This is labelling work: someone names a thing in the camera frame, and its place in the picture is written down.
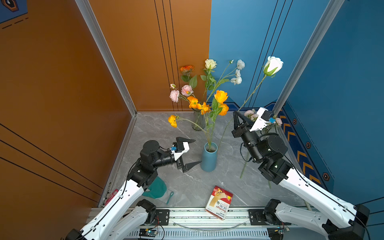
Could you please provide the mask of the teal cylindrical vase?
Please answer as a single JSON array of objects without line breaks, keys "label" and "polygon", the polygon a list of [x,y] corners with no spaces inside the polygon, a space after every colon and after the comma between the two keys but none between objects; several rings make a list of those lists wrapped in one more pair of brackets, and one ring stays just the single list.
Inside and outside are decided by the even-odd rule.
[{"label": "teal cylindrical vase", "polygon": [[202,153],[201,169],[212,172],[217,166],[218,146],[216,143],[206,143]]}]

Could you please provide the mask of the yellow orange ranunculus stem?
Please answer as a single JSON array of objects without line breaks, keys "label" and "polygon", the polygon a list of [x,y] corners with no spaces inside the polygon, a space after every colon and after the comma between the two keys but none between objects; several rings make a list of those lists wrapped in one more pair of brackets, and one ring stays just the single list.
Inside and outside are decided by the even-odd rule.
[{"label": "yellow orange ranunculus stem", "polygon": [[218,116],[225,116],[229,107],[225,103],[228,99],[228,93],[224,91],[217,90],[214,94],[212,105],[209,107],[209,112],[207,113],[207,131],[208,131],[208,151],[213,152],[214,147],[212,146],[213,133],[216,126],[216,120]]}]

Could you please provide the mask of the clear glass vase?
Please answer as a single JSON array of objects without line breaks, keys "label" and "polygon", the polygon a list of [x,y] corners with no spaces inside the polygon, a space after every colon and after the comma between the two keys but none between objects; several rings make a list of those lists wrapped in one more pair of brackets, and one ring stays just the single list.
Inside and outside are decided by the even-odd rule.
[{"label": "clear glass vase", "polygon": [[201,114],[201,111],[199,109],[193,109],[193,111],[194,117],[192,128],[195,131],[201,131],[206,127],[206,118],[204,115]]}]

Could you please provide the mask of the orange flower bunch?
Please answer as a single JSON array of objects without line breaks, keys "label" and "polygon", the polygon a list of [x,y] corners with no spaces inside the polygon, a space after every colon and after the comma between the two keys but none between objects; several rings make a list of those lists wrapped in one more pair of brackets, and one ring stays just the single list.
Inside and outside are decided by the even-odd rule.
[{"label": "orange flower bunch", "polygon": [[[212,111],[211,109],[211,106],[208,105],[206,102],[203,102],[201,104],[201,114],[202,115],[206,115],[208,113],[210,113]],[[189,121],[187,119],[184,119],[184,118],[180,118],[179,116],[175,116],[175,115],[171,115],[169,118],[168,118],[168,122],[171,124],[172,127],[176,128],[177,127],[177,121],[180,120],[180,121],[188,121],[188,122],[191,122],[193,123],[193,121]],[[206,134],[206,137],[207,137],[207,141],[209,143],[209,145],[212,143],[212,134],[210,134],[209,130],[205,131],[205,130],[202,130],[205,134]]]}]

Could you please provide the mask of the white ranunculus flower stem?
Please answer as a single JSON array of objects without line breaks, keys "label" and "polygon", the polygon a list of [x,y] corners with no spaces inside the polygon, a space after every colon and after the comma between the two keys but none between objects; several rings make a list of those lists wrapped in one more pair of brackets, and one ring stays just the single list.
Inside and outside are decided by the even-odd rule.
[{"label": "white ranunculus flower stem", "polygon": [[245,62],[243,60],[237,60],[236,66],[229,71],[228,68],[234,65],[234,60],[229,61],[228,65],[224,69],[223,73],[221,74],[218,82],[214,86],[214,90],[216,90],[218,87],[225,83],[231,83],[233,85],[240,85],[243,81],[241,76],[241,70],[243,70],[246,66]]}]

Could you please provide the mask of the orange poppy flower stem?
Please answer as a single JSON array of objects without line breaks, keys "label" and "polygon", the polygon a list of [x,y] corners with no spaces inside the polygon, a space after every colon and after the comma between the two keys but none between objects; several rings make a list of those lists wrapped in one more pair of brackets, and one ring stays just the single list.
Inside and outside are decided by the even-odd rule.
[{"label": "orange poppy flower stem", "polygon": [[195,110],[200,110],[201,109],[201,104],[199,103],[199,100],[193,96],[189,96],[187,98],[189,101],[189,108],[190,109],[195,109]]}]

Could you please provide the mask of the white rose bud stem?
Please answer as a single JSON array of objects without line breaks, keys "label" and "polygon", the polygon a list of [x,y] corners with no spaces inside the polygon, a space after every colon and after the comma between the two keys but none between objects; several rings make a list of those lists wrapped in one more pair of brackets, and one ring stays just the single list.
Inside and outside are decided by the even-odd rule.
[{"label": "white rose bud stem", "polygon": [[246,103],[252,98],[252,96],[260,88],[260,86],[262,85],[262,83],[264,82],[264,80],[266,78],[268,78],[268,77],[273,78],[276,75],[276,73],[279,72],[282,69],[283,64],[284,64],[284,62],[280,58],[273,57],[273,56],[268,56],[267,62],[265,63],[265,65],[262,68],[264,75],[263,75],[263,78],[262,78],[261,82],[258,85],[256,85],[256,87],[254,88],[253,92],[244,101],[244,103],[241,105],[239,110],[241,110],[246,105]]}]

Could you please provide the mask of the pink peony flower stem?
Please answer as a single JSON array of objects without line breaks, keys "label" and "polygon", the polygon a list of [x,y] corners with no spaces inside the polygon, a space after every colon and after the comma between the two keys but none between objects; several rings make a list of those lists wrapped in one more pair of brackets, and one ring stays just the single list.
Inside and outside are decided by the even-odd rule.
[{"label": "pink peony flower stem", "polygon": [[170,99],[174,103],[178,103],[179,99],[182,99],[188,102],[189,101],[188,98],[191,96],[192,97],[194,96],[194,90],[190,85],[184,85],[181,88],[181,91],[179,91],[177,90],[175,84],[170,84],[170,89],[171,89]]}]

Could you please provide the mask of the cream white rose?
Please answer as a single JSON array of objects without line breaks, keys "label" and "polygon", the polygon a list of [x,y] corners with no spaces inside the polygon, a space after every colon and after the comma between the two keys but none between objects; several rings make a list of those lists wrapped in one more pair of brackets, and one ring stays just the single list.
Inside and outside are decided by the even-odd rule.
[{"label": "cream white rose", "polygon": [[205,94],[207,93],[207,91],[213,90],[216,85],[216,80],[212,75],[216,66],[217,66],[217,62],[215,60],[213,59],[205,60],[205,68],[203,69],[204,74],[200,75],[202,81],[205,84]]}]

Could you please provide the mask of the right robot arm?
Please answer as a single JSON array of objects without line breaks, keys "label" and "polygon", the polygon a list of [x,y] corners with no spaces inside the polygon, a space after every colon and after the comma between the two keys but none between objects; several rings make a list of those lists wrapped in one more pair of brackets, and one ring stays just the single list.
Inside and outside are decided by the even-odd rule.
[{"label": "right robot arm", "polygon": [[267,109],[255,122],[239,111],[233,112],[234,138],[241,138],[250,153],[250,161],[259,164],[259,171],[268,181],[281,186],[315,207],[315,211],[290,206],[271,199],[263,211],[269,225],[294,224],[317,232],[328,240],[362,240],[369,237],[367,222],[370,210],[362,204],[346,202],[313,183],[285,160],[288,147],[277,133],[259,135],[273,114]]}]

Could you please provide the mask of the green rubber glove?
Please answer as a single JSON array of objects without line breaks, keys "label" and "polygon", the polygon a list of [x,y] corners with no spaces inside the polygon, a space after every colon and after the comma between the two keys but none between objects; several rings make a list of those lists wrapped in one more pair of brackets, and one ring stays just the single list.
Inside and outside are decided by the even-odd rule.
[{"label": "green rubber glove", "polygon": [[143,196],[159,200],[167,205],[173,194],[174,192],[167,188],[166,183],[160,177],[156,177],[152,184],[143,193]]}]

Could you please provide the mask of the pink snack packet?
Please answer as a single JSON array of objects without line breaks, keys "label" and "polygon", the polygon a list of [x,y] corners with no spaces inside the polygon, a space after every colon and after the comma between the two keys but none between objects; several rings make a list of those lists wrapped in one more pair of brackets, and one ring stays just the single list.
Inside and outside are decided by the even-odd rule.
[{"label": "pink snack packet", "polygon": [[104,206],[108,205],[112,200],[113,198],[116,196],[116,194],[119,192],[118,189],[115,189],[105,200],[105,203],[104,203]]}]

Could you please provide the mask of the green circuit board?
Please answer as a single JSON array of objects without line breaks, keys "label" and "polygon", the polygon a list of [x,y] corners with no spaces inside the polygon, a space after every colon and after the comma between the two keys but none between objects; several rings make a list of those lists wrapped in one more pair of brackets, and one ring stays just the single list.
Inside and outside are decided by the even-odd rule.
[{"label": "green circuit board", "polygon": [[139,240],[154,240],[159,234],[156,229],[140,229],[138,238]]}]

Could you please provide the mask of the right circuit board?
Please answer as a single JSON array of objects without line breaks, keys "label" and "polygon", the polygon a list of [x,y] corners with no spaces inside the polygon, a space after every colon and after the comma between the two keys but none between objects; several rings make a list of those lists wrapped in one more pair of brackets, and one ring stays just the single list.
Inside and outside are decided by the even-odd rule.
[{"label": "right circuit board", "polygon": [[290,231],[289,227],[268,228],[268,235],[270,240],[283,240],[284,234]]}]

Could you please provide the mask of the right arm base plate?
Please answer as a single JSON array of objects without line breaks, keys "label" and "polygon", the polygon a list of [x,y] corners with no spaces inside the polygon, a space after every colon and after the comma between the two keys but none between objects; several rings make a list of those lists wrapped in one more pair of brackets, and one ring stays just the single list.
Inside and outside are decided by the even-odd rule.
[{"label": "right arm base plate", "polygon": [[248,214],[249,214],[251,226],[268,226],[269,225],[266,222],[267,219],[265,217],[264,210],[249,209]]}]

